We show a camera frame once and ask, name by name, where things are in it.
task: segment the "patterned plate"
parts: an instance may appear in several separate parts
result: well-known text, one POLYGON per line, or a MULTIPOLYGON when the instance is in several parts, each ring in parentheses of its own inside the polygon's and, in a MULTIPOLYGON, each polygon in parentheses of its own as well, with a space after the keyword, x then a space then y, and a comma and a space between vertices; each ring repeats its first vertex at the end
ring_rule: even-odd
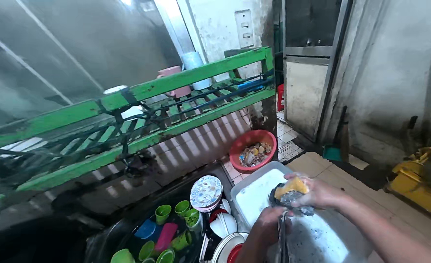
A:
POLYGON ((193 207, 207 207, 217 202, 222 194, 222 183, 215 176, 203 176, 191 188, 189 201, 193 207))

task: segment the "red plastic stool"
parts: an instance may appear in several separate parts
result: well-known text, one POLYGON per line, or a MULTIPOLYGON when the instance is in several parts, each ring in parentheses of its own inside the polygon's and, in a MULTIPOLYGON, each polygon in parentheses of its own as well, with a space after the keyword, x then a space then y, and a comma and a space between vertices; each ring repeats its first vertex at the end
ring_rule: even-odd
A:
POLYGON ((282 100, 283 100, 283 96, 284 96, 284 85, 283 84, 280 84, 277 87, 277 92, 278 92, 277 111, 281 111, 284 109, 284 106, 282 105, 282 100))

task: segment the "green metal rack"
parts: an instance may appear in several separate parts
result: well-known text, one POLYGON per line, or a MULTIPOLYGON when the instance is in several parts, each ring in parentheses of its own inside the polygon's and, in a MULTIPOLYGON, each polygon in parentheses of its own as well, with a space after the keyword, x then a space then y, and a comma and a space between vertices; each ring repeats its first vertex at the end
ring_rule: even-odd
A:
POLYGON ((5 125, 0 127, 0 147, 33 137, 48 137, 48 143, 27 152, 0 149, 0 197, 60 185, 273 95, 271 49, 263 47, 5 125), (262 64, 258 76, 236 78, 237 68, 258 61, 262 64), (230 79, 207 89, 145 103, 225 72, 230 79), (122 119, 121 112, 131 106, 143 107, 143 114, 122 119))

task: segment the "stacked plates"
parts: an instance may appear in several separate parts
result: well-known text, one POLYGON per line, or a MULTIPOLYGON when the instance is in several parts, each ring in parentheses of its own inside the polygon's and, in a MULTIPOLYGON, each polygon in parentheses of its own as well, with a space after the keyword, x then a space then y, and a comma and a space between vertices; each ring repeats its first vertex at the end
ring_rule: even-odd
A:
POLYGON ((191 206, 203 213, 214 210, 222 199, 222 190, 222 183, 217 177, 201 177, 191 188, 191 206))
POLYGON ((226 263, 230 254, 230 251, 238 245, 245 242, 248 237, 247 233, 233 233, 226 236, 220 241, 217 248, 215 248, 214 255, 212 257, 213 263, 226 263))

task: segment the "white plastic tub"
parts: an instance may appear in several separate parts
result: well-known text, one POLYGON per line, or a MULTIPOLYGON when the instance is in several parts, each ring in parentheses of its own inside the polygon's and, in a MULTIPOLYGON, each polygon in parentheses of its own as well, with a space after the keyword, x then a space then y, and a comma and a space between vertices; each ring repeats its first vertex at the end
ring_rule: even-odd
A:
MULTIPOLYGON (((286 182, 283 176, 288 173, 292 171, 273 161, 232 188, 231 198, 249 228, 269 206, 271 190, 280 182, 286 182)), ((373 251, 357 227, 334 210, 316 210, 311 217, 290 219, 293 231, 287 237, 287 243, 295 262, 367 262, 373 251)))

